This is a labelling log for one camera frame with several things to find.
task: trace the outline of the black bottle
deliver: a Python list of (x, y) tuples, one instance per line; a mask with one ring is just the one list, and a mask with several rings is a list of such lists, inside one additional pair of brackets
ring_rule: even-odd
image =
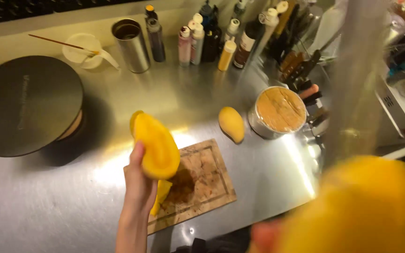
[(206, 35), (202, 45), (202, 62), (214, 62), (219, 55), (219, 46), (221, 39), (221, 28), (218, 26), (217, 17), (213, 17), (210, 23), (205, 27)]
[(261, 19), (263, 20), (264, 17), (261, 15), (263, 16), (263, 14), (259, 14), (255, 20), (249, 21), (245, 26), (245, 31), (242, 34), (239, 49), (234, 55), (233, 65), (236, 68), (241, 69), (245, 67), (251, 51), (257, 45), (259, 39), (263, 36), (265, 28), (261, 22)]

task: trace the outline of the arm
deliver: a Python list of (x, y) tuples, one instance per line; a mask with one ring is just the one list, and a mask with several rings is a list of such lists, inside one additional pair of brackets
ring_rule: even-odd
[(145, 253), (149, 211), (157, 194), (157, 181), (143, 174), (144, 146), (135, 144), (131, 163), (124, 167), (126, 194), (116, 233), (115, 253)]

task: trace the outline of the wall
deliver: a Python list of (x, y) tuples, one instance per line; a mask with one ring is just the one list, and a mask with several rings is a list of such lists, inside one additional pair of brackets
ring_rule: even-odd
[[(0, 64), (26, 55), (61, 54), (62, 46), (28, 36), (28, 33), (57, 41), (65, 41), (71, 35), (85, 32), (95, 35), (104, 46), (113, 45), (111, 25), (122, 18), (131, 18), (140, 23), (146, 36), (144, 7), (152, 4), (159, 16), (165, 36), (177, 35), (199, 11), (204, 0), (153, 0), (117, 4), (91, 9), (33, 17), (0, 23)], [(220, 25), (226, 26), (237, 0), (211, 0), (220, 8)], [(255, 0), (248, 5), (245, 20), (253, 19), (265, 6), (266, 0)]]

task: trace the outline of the wooden cutting board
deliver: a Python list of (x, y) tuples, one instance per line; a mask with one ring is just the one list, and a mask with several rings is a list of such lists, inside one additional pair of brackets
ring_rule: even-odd
[(148, 234), (186, 221), (237, 200), (215, 139), (180, 149), (180, 164), (156, 217), (149, 215)]

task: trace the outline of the brown bottle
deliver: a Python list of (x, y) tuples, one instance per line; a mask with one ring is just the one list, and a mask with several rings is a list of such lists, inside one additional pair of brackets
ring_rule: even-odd
[(246, 24), (245, 31), (243, 32), (240, 41), (239, 50), (234, 56), (233, 65), (236, 68), (244, 68), (249, 55), (254, 48), (255, 44), (262, 37), (264, 32), (264, 25), (260, 22), (259, 17), (256, 20), (250, 21)]

